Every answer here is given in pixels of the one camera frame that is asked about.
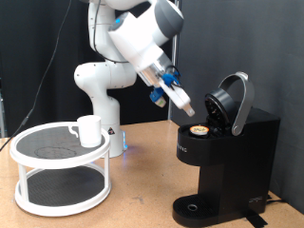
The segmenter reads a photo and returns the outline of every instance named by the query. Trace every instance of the rack leg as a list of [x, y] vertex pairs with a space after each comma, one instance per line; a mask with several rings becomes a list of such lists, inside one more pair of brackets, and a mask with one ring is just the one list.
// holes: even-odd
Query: rack leg
[[22, 164], [19, 164], [19, 180], [20, 180], [21, 196], [23, 200], [29, 201], [27, 169]]
[[104, 187], [109, 186], [110, 182], [110, 165], [109, 165], [109, 151], [107, 151], [104, 155]]

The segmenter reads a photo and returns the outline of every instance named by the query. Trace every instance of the drip tray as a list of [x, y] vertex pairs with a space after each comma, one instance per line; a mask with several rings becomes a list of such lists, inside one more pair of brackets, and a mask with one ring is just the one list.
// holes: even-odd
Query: drip tray
[[28, 178], [28, 199], [41, 206], [68, 206], [90, 200], [104, 188], [104, 176], [93, 168], [43, 170]]
[[192, 195], [175, 200], [173, 219], [187, 227], [206, 227], [217, 223], [217, 213], [199, 195]]

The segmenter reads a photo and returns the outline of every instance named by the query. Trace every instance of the coffee pod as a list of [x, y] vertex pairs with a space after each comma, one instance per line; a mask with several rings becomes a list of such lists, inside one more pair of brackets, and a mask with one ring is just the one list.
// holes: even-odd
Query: coffee pod
[[202, 125], [195, 125], [190, 127], [190, 133], [198, 138], [208, 138], [209, 128]]

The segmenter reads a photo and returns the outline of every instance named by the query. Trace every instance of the coffee machine logo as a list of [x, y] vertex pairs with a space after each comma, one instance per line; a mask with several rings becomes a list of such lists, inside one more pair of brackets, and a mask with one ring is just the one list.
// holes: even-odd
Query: coffee machine logo
[[183, 151], [183, 152], [185, 152], [185, 153], [188, 152], [187, 148], [182, 147], [181, 145], [179, 145], [179, 143], [178, 143], [178, 149], [181, 150], [181, 151]]

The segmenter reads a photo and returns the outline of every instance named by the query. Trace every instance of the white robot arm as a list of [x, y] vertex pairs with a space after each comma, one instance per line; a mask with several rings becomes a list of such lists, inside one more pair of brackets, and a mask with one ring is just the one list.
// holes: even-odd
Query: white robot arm
[[139, 18], [128, 12], [115, 19], [115, 10], [128, 10], [146, 0], [81, 1], [90, 3], [90, 45], [104, 56], [105, 62], [78, 66], [74, 79], [89, 96], [94, 115], [102, 117], [103, 129], [113, 132], [110, 157], [124, 152], [124, 136], [120, 129], [120, 105], [107, 96], [106, 91], [134, 85], [136, 73], [148, 86], [155, 87], [150, 95], [154, 103], [164, 106], [162, 94], [165, 92], [178, 108], [189, 116], [194, 115], [190, 98], [174, 72], [175, 67], [159, 48], [181, 31], [180, 10], [166, 0], [149, 0], [151, 7]]
[[[118, 1], [107, 0], [112, 7]], [[195, 111], [190, 98], [180, 86], [174, 67], [161, 48], [169, 39], [181, 32], [183, 17], [181, 11], [167, 0], [151, 1], [151, 7], [136, 18], [126, 12], [109, 27], [109, 35], [122, 56], [132, 64], [148, 86], [155, 87], [150, 98], [164, 106], [165, 92], [179, 109], [189, 116]]]

